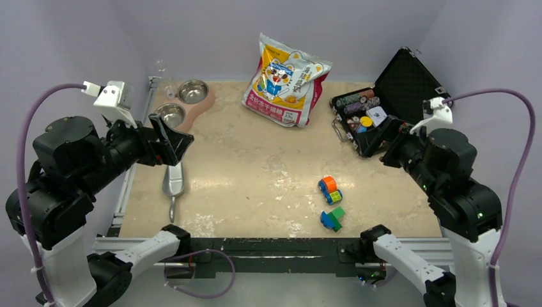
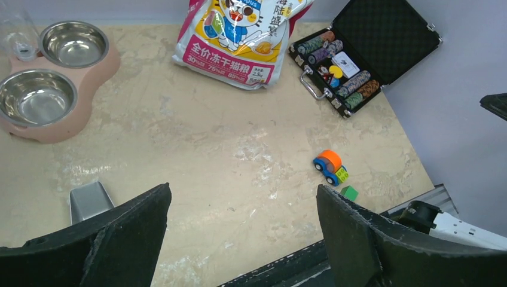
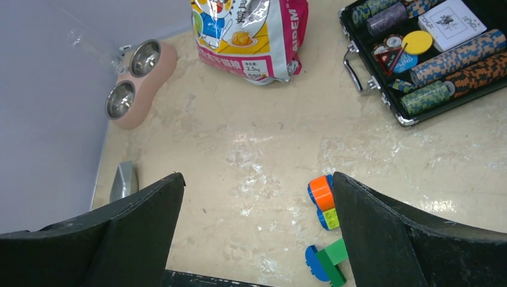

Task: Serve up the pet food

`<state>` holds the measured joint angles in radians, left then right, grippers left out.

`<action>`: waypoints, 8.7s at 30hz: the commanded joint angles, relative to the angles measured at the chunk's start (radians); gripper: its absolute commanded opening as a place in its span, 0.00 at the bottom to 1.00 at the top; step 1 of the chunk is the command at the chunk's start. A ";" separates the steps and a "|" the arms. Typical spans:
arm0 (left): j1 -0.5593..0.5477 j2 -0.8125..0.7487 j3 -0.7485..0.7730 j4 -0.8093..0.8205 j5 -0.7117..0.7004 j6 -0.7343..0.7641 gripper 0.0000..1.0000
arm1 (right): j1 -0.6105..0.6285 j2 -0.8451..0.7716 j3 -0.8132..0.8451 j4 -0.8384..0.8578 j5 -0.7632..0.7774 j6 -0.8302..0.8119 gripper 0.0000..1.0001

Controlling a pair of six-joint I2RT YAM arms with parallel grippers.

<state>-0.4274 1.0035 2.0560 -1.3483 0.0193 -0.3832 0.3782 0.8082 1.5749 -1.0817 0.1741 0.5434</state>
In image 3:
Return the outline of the cat food bag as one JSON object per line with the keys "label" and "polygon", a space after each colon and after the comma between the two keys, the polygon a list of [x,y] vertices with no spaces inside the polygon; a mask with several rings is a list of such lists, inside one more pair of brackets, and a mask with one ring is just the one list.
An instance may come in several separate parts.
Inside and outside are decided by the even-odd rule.
{"label": "cat food bag", "polygon": [[203,63],[259,86],[301,72],[307,1],[196,0],[191,7]]}

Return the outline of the metal food scoop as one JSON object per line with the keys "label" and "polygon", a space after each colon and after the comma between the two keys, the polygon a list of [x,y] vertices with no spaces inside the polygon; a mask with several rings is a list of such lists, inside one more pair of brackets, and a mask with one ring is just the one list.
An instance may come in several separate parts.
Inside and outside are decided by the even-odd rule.
{"label": "metal food scoop", "polygon": [[109,202],[112,203],[138,192],[139,183],[136,169],[132,161],[121,162],[112,183]]}

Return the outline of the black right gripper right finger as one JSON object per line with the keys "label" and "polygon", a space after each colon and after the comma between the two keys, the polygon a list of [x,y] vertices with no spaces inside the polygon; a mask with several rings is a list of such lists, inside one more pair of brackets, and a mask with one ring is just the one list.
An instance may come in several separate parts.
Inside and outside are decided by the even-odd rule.
{"label": "black right gripper right finger", "polygon": [[506,234],[435,216],[341,172],[332,193],[357,286],[505,286]]}

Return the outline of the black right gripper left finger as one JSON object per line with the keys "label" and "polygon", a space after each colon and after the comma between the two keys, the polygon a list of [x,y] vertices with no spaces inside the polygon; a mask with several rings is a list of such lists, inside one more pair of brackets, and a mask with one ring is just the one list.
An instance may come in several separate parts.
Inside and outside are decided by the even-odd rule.
{"label": "black right gripper left finger", "polygon": [[161,286],[183,202],[172,173],[38,231],[1,235],[2,286]]}

